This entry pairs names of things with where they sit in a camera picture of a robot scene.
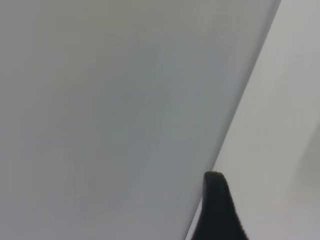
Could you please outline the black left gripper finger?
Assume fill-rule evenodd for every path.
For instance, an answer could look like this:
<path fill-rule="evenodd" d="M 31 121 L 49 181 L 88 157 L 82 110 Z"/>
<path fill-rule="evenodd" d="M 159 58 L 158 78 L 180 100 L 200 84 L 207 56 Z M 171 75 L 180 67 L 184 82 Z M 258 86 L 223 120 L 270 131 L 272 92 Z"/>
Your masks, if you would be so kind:
<path fill-rule="evenodd" d="M 226 178 L 207 171 L 203 177 L 202 204 L 193 240 L 247 240 Z"/>

